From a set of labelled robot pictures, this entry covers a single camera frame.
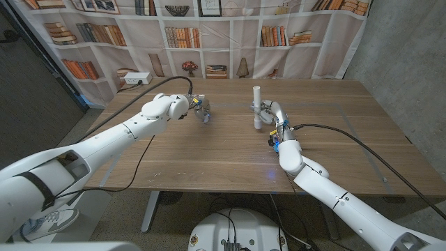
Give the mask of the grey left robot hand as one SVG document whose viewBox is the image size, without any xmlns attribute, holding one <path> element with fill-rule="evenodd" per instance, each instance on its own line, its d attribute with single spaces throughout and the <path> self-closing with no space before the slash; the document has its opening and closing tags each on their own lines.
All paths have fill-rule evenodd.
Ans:
<svg viewBox="0 0 446 251">
<path fill-rule="evenodd" d="M 207 123 L 210 119 L 210 103 L 203 94 L 187 94 L 189 110 L 192 110 L 198 119 Z"/>
</svg>

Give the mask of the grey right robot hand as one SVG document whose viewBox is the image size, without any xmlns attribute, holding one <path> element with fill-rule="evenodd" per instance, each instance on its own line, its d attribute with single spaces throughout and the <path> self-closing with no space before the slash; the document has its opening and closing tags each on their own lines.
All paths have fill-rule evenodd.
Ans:
<svg viewBox="0 0 446 251">
<path fill-rule="evenodd" d="M 255 129 L 262 129 L 263 124 L 275 124 L 278 136 L 282 141 L 296 140 L 289 127 L 288 115 L 278 102 L 262 100 L 260 105 L 253 104 L 250 109 L 254 112 Z"/>
</svg>

